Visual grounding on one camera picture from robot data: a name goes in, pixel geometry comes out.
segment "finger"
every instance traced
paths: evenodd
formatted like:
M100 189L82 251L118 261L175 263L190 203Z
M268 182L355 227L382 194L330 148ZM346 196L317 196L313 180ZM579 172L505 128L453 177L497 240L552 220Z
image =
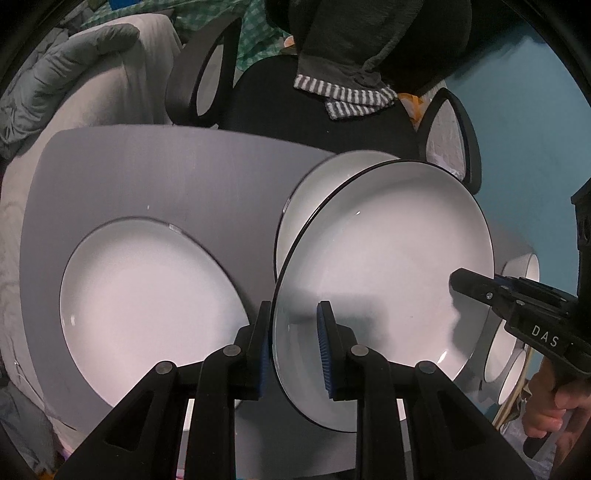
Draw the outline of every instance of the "finger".
M540 369L531 377L530 383L534 381L540 383L545 390L551 391L556 383L556 376L554 375L554 367L550 360L546 357L542 359Z
M572 410L588 402L591 396L591 384L577 380L558 389L554 396L554 403L558 408Z
M554 403L554 394L552 394L552 392L543 390L543 387L539 386L539 384L534 384L530 390L532 390L532 396L527 401L526 410L535 411L556 418L562 417L566 410L556 407L556 404Z
M528 437L543 437L546 432L559 431L562 426L562 419L526 411L522 423L524 432Z
M573 412L573 416L571 417L569 424L566 426L564 433L556 441L554 467L560 465L570 453L574 444L583 433L590 418L591 412L588 410L577 409Z

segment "green checkered cloth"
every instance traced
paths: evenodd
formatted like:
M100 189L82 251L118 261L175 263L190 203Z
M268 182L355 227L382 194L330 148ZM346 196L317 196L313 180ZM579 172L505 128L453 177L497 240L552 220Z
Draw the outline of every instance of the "green checkered cloth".
M115 18L170 8L174 8L174 28L179 34L195 32L226 13L240 15L242 31L236 67L242 71L258 60L277 55L287 36L283 30L267 23L264 0L145 0L114 11L107 2L82 25L82 29L101 25Z

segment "stack of plates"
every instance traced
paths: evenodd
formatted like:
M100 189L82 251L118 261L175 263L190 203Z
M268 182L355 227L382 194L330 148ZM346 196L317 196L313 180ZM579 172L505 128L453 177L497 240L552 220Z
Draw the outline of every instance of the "stack of plates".
M524 277L540 281L540 264L535 254L526 254L507 262L502 270L504 277ZM511 395L526 368L527 352L525 344L505 330L506 321L492 311L487 324L496 331L486 357L483 372L483 390L494 402L502 405Z
M492 277L491 237L472 195L445 170L374 152L313 170L285 206L275 246L272 360L311 421L356 430L356 403L324 389L316 306L388 360L431 360L452 379L472 354L489 307L451 291L463 267Z

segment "gray pillow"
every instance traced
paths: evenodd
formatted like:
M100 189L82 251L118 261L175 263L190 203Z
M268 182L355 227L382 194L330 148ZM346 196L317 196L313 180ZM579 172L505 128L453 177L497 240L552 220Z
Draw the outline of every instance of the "gray pillow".
M49 123L86 69L102 55L131 48L138 37L131 24L106 25L47 50L0 100L0 155L12 159L23 140Z
M31 70L35 64L39 61L39 59L47 53L52 47L59 45L60 43L64 43L68 40L68 32L64 28L52 28L51 31L45 36L43 40L37 45L35 50L31 52L31 54L27 57L25 62L21 65L18 69L17 74L12 78L8 87L2 97L9 95L10 92L14 90L14 86L17 84L18 79L25 73L27 70Z

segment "gray cloth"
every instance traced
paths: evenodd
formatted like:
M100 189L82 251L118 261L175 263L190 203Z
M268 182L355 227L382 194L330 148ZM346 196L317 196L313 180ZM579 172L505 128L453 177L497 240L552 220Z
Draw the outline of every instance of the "gray cloth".
M78 33L84 23L88 22L95 12L89 7L88 1L83 1L74 10L67 14L59 23L59 27L68 30L70 35Z
M102 55L131 48L138 37L139 30L133 25L117 24L57 44L54 41L0 99L0 155L11 160L27 137L49 123L84 71Z
M0 355L0 388L6 387L8 383L8 373L6 372L6 367L4 366L4 360L2 359L2 355Z
M392 105L396 93L378 67L422 6L423 0L290 0L299 56L294 87L327 97L333 120Z
M17 74L12 78L2 98L6 97L12 90L21 76L31 70L35 64L46 54L47 50L55 47L61 43L64 43L68 39L68 32L64 28L52 28L51 31L45 36L43 40L39 42L39 45L33 50L33 52L27 57L25 62L18 69Z
M56 470L56 443L51 423L11 382L0 388L0 422L35 473Z
M521 423L521 417L510 421L504 425L501 429L501 433L505 440L519 453L519 456L523 461L530 467L537 480L547 480L552 470L552 464L554 462L554 454L556 452L556 445L554 445L549 451L547 457L541 462L536 462L523 453L523 444L527 435L523 431L523 424Z

